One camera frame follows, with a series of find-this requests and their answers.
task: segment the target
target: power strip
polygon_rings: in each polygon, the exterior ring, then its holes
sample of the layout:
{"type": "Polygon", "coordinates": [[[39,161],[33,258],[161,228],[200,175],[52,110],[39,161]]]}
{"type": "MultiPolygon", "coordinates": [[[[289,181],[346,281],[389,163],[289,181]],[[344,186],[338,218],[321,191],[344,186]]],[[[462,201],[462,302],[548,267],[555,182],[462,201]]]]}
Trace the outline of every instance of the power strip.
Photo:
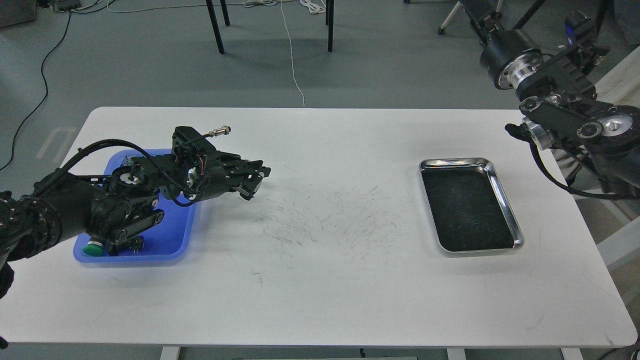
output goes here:
{"type": "Polygon", "coordinates": [[[69,10],[77,9],[80,6],[80,0],[58,0],[56,1],[56,11],[67,12],[69,10]]]}

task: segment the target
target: scribble marks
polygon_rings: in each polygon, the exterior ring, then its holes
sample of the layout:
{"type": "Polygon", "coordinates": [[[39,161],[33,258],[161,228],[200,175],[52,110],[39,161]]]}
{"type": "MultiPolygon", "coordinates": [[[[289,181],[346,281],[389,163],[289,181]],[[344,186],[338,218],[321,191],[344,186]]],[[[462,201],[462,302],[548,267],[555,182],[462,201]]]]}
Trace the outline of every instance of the scribble marks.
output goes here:
{"type": "Polygon", "coordinates": [[[379,186],[331,193],[288,190],[291,198],[271,199],[274,211],[262,234],[280,259],[304,254],[301,249],[316,257],[324,251],[350,260],[379,258],[396,240],[397,215],[385,208],[379,186]]]}

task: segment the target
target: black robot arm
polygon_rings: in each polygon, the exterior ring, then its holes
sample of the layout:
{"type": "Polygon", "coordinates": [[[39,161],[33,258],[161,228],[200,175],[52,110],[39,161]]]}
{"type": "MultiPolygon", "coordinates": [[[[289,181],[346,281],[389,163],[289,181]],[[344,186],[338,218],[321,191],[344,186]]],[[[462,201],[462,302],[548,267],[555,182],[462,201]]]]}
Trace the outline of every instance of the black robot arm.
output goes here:
{"type": "Polygon", "coordinates": [[[229,134],[225,126],[201,135],[188,126],[175,128],[172,151],[151,156],[123,140],[101,140],[79,149],[69,162],[34,185],[34,192],[15,200],[0,193],[0,297],[13,279],[7,261],[30,258],[60,241],[81,233],[90,236],[87,254],[116,255],[122,249],[139,249],[138,236],[159,224],[164,211],[157,209],[165,196],[180,206],[239,192],[250,200],[271,169],[262,161],[218,151],[210,136],[229,134]],[[128,158],[110,175],[76,176],[68,171],[94,151],[127,146],[143,156],[128,158]],[[188,201],[179,202],[182,194],[188,201]]]}
{"type": "Polygon", "coordinates": [[[507,126],[509,133],[531,143],[534,157],[538,149],[566,151],[598,177],[603,193],[614,193],[595,197],[640,196],[640,110],[597,101],[586,77],[609,52],[596,44],[595,22],[573,12],[564,22],[564,49],[543,54],[523,30],[504,29],[486,0],[461,3],[484,48],[481,65],[496,88],[514,89],[521,101],[524,122],[507,126]]]}

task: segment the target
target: floor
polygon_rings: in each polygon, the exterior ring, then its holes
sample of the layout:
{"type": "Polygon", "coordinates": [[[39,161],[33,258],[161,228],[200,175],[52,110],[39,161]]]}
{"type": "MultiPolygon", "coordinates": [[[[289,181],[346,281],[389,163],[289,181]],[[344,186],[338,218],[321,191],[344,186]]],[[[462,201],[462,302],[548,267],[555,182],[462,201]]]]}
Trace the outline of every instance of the floor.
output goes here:
{"type": "MultiPolygon", "coordinates": [[[[112,10],[146,8],[149,1],[118,0],[112,10]]],[[[197,4],[156,0],[153,6],[197,4]]],[[[503,22],[514,24],[532,1],[505,1],[503,22]]],[[[333,53],[326,51],[324,15],[298,2],[276,7],[229,6],[222,28],[227,53],[217,52],[204,7],[73,14],[67,37],[44,71],[49,96],[17,137],[15,158],[0,172],[0,188],[14,195],[60,165],[88,114],[100,106],[286,107],[303,105],[291,74],[282,12],[292,38],[296,80],[313,108],[515,109],[512,92],[494,89],[478,64],[481,47],[461,13],[445,36],[436,29],[454,1],[338,1],[333,53]]],[[[547,2],[525,29],[546,52],[566,40],[563,19],[577,5],[547,2]]],[[[594,15],[596,0],[579,3],[594,15]]],[[[68,15],[38,9],[34,22],[0,29],[0,164],[10,158],[12,136],[44,95],[40,63],[62,36],[68,15]]],[[[611,14],[600,42],[610,55],[591,76],[606,74],[633,50],[611,14]]],[[[158,347],[13,344],[7,359],[158,359],[158,347]]],[[[444,350],[366,349],[367,356],[445,359],[444,350]]],[[[585,359],[605,351],[583,350],[585,359]]],[[[626,359],[627,349],[608,357],[626,359]]],[[[353,348],[185,348],[182,360],[359,357],[353,348]]],[[[557,349],[468,350],[474,359],[560,359],[557,349]]]]}

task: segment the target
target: chair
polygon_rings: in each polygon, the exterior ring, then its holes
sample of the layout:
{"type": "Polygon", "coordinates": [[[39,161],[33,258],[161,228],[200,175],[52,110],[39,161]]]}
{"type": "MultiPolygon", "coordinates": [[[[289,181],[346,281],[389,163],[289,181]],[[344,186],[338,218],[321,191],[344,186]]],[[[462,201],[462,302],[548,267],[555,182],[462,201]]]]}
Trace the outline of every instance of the chair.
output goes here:
{"type": "MultiPolygon", "coordinates": [[[[218,45],[218,52],[220,54],[225,53],[225,48],[222,45],[222,37],[220,36],[220,28],[218,27],[218,20],[216,19],[216,11],[213,8],[212,0],[207,1],[207,10],[209,11],[209,18],[211,18],[211,26],[213,27],[213,33],[216,37],[216,44],[218,45]]],[[[227,0],[220,0],[220,6],[222,7],[222,16],[225,19],[225,26],[230,26],[229,13],[227,11],[227,0]]],[[[324,23],[329,26],[329,52],[333,52],[333,0],[327,0],[325,11],[324,23]]]]}

